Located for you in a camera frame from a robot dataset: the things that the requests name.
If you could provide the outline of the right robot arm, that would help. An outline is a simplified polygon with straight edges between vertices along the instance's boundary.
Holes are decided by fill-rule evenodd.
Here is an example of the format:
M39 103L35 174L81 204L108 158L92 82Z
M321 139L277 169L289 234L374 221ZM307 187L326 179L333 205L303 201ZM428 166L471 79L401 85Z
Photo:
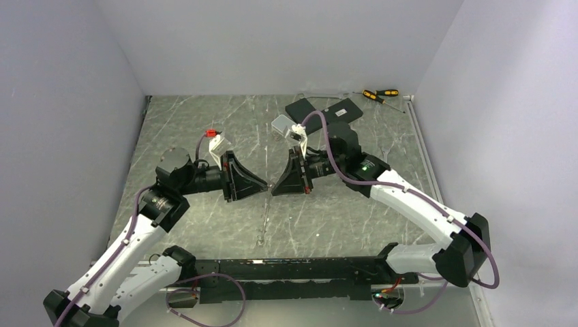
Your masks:
M385 161L364 152L349 124L328 126L324 150L308 147L302 125L291 125L282 133L296 144L289 150L273 196L309 194L315 178L337 174L351 190L401 213L432 237L432 245L389 244L375 266L379 280L391 283L401 274L429 273L467 287L486 261L495 261L490 256L489 222L483 215L467 216L411 185Z

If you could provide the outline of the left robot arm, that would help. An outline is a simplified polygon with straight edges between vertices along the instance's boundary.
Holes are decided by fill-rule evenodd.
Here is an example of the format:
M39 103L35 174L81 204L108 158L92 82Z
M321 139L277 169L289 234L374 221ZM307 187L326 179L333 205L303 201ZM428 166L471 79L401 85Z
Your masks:
M187 150L166 150L152 186L139 190L123 231L92 267L65 291L53 290L43 306L53 326L119 326L161 288L189 285L196 277L196 258L169 247L144 271L131 272L146 252L165 237L189 209L187 195L222 191L228 202L268 189L232 151L215 166L199 167Z

